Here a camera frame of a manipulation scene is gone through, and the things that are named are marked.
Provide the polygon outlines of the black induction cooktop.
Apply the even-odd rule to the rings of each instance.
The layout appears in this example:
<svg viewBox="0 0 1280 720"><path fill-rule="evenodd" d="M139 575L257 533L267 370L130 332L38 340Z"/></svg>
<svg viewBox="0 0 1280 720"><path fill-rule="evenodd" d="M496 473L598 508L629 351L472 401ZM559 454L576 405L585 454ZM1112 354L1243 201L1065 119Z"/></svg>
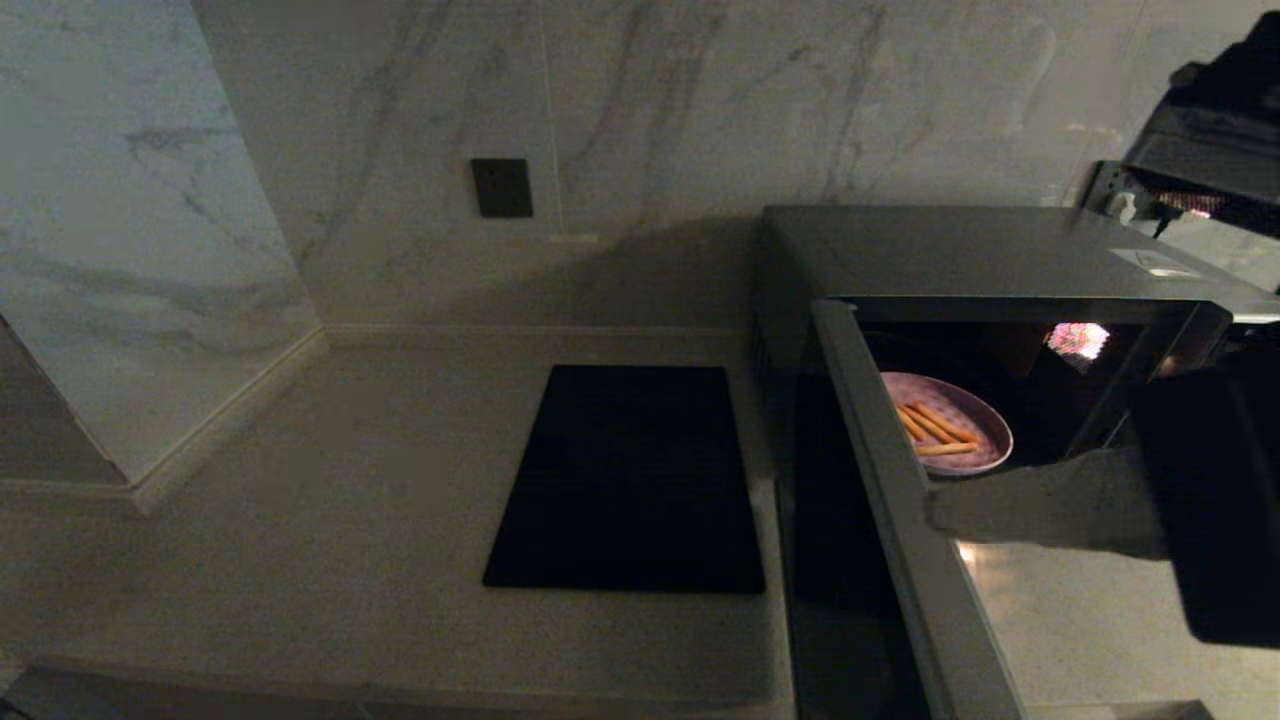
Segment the black induction cooktop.
<svg viewBox="0 0 1280 720"><path fill-rule="evenodd" d="M727 370L553 366L483 584L763 593Z"/></svg>

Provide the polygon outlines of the microwave oven door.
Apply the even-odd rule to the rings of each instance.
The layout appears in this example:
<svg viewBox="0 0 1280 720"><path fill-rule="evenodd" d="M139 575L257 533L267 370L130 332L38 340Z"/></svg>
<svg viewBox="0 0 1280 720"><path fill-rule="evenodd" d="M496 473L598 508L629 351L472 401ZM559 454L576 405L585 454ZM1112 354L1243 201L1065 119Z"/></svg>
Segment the microwave oven door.
<svg viewBox="0 0 1280 720"><path fill-rule="evenodd" d="M1029 720L849 304L808 310L771 407L800 720Z"/></svg>

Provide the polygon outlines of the purple plate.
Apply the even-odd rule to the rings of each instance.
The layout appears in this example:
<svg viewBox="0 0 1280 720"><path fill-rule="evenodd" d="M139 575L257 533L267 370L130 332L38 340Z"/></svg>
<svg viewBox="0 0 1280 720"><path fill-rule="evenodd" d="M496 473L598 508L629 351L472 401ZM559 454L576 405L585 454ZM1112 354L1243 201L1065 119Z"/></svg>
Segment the purple plate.
<svg viewBox="0 0 1280 720"><path fill-rule="evenodd" d="M933 377L906 372L883 372L881 379L895 411L899 405L924 404L980 437L980 450L975 454L942 457L915 455L925 474L941 478L978 477L1000 469L1012 456L1015 442L1010 425L974 393ZM916 443L913 443L906 432L905 434L913 450ZM937 442L931 439L920 445L933 443Z"/></svg>

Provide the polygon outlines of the dark wall switch panel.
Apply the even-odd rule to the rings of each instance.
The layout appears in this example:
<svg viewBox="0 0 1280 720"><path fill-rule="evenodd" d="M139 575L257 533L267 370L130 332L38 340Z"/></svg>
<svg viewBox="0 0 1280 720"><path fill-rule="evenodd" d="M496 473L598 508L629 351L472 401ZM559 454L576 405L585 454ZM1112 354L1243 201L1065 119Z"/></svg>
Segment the dark wall switch panel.
<svg viewBox="0 0 1280 720"><path fill-rule="evenodd" d="M522 158L470 160L477 210L485 219L534 218L529 161Z"/></svg>

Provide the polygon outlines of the silver microwave oven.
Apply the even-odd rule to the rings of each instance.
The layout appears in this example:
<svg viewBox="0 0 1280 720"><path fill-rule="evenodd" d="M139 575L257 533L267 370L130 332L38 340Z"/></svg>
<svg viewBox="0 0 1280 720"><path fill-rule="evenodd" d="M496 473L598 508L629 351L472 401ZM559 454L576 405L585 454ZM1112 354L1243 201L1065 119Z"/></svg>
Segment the silver microwave oven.
<svg viewBox="0 0 1280 720"><path fill-rule="evenodd" d="M858 477L882 501L931 484L882 372L982 398L1018 468L1128 445L1133 387L1280 324L1280 293L1066 208L769 206L750 272L758 366L832 382Z"/></svg>

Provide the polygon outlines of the grey wall outlet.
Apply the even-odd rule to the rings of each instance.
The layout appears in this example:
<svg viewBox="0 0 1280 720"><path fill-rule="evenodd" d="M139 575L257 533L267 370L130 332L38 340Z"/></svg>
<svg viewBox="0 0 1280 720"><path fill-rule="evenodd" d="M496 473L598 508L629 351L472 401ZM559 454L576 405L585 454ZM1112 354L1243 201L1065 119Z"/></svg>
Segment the grey wall outlet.
<svg viewBox="0 0 1280 720"><path fill-rule="evenodd" d="M1144 206L1144 190L1135 177L1120 161L1098 161L1082 200L1082 208L1105 215L1105 209L1112 193L1133 191L1138 195L1140 210Z"/></svg>

